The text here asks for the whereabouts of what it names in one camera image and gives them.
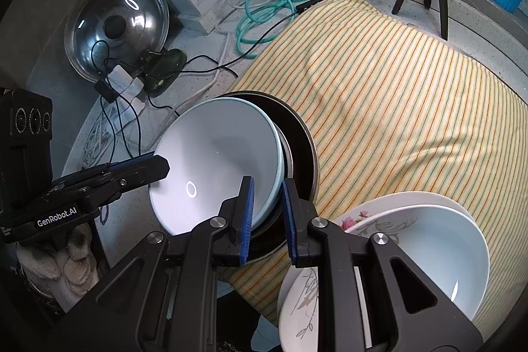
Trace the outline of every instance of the yellow striped tablecloth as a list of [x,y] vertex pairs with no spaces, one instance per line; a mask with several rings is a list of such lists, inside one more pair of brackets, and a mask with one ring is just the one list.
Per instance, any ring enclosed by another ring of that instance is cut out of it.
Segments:
[[[364,0],[303,13],[233,90],[273,94],[315,141],[318,213],[398,191],[448,196],[476,219],[491,273],[474,323],[488,338],[528,282],[528,110],[482,64]],[[223,280],[277,323],[285,249]]]

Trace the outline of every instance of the silver bolt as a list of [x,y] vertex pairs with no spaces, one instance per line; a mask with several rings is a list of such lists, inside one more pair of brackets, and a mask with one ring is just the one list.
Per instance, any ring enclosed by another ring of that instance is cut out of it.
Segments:
[[312,225],[316,228],[324,228],[328,225],[328,221],[325,218],[318,216],[317,218],[312,219]]
[[225,225],[225,223],[226,223],[226,220],[222,218],[221,216],[216,216],[214,218],[211,218],[211,220],[209,221],[209,224],[211,225],[211,227],[214,227],[214,228],[221,228]]
[[160,243],[163,240],[162,232],[152,232],[147,236],[147,240],[152,244]]
[[383,233],[374,233],[372,235],[372,240],[374,240],[378,245],[385,245],[389,242],[389,238]]

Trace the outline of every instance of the gloved hand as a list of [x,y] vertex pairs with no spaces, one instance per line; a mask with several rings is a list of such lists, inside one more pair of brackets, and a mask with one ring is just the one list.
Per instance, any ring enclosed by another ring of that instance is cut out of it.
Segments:
[[91,241],[89,225],[81,224],[65,249],[17,245],[16,255],[27,278],[44,294],[52,294],[68,312],[99,281]]

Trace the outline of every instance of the pot lid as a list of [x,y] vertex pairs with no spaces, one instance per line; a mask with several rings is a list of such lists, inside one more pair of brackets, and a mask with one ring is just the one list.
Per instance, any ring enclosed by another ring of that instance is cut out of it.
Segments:
[[[78,0],[64,31],[64,48],[75,70],[91,82],[104,72],[108,43],[110,57],[139,66],[144,50],[160,51],[168,33],[165,0]],[[127,68],[132,76],[139,71]]]

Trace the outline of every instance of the teal cable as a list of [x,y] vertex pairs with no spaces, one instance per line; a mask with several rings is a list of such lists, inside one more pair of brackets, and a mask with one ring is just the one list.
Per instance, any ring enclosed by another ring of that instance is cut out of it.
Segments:
[[[291,0],[282,0],[279,2],[269,3],[262,7],[258,7],[253,11],[249,10],[249,3],[251,0],[245,0],[244,10],[246,16],[242,17],[237,24],[236,35],[237,35],[237,51],[239,54],[244,54],[246,51],[242,49],[242,44],[256,44],[257,39],[247,39],[245,34],[249,29],[258,26],[258,24],[266,23],[270,21],[281,8],[289,8],[291,13],[295,13],[295,6]],[[289,20],[291,23],[294,20],[295,16],[292,16]],[[260,43],[268,43],[273,41],[278,34],[270,35],[265,37],[260,41]],[[246,58],[254,59],[257,57],[256,54],[246,54]]]

